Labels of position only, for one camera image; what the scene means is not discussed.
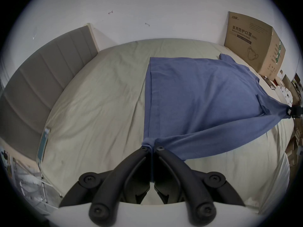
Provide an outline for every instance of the headboard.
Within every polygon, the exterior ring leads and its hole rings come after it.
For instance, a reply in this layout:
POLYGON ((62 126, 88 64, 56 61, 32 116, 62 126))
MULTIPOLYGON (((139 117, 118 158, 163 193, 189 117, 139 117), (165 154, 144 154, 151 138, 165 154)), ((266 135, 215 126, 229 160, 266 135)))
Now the headboard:
POLYGON ((0 98, 0 137, 35 161, 55 102, 97 53, 89 25, 59 36, 33 53, 13 74, 0 98))

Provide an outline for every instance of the bed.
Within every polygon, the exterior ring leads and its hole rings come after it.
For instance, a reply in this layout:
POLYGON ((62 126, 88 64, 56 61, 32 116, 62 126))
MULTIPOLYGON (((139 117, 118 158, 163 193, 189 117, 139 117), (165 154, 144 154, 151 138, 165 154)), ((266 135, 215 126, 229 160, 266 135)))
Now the bed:
MULTIPOLYGON (((112 170, 141 146, 150 57, 218 59, 220 53, 248 66, 224 46, 189 39, 134 41, 98 52, 66 85, 46 120, 44 127, 51 133, 41 162, 45 178, 64 196, 81 174, 112 170)), ((275 91, 248 67, 268 95, 279 101, 275 91)), ((283 119, 242 147, 185 163, 194 170, 221 172, 241 198, 262 213, 286 191, 285 149, 292 131, 293 120, 283 119)), ((161 204, 150 192, 143 203, 161 204)))

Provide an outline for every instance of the white wall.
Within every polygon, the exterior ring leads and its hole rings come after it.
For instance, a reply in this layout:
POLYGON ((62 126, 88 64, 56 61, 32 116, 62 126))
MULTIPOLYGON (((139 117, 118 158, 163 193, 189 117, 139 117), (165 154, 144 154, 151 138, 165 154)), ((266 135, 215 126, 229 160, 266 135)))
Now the white wall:
POLYGON ((292 79, 299 47, 271 0, 33 0, 13 28, 0 76, 6 84, 38 48, 86 23, 95 27, 100 49, 150 38, 191 38, 224 44, 228 11, 274 27, 286 48, 282 70, 292 79))

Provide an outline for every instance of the mask illustration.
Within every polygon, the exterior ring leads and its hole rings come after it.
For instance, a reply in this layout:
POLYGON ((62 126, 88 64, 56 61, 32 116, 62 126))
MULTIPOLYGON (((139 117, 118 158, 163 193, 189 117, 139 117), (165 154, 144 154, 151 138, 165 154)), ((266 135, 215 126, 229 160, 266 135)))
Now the mask illustration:
POLYGON ((247 48, 247 57, 251 61, 258 58, 258 54, 255 53, 251 46, 247 48))

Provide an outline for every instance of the cardboard box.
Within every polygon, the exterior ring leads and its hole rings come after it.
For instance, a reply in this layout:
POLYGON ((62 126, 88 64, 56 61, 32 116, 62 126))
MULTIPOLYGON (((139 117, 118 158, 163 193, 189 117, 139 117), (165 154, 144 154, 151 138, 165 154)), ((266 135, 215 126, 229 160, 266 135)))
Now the cardboard box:
POLYGON ((229 12, 224 45, 271 81, 277 76, 286 51, 273 27, 233 12, 229 12))

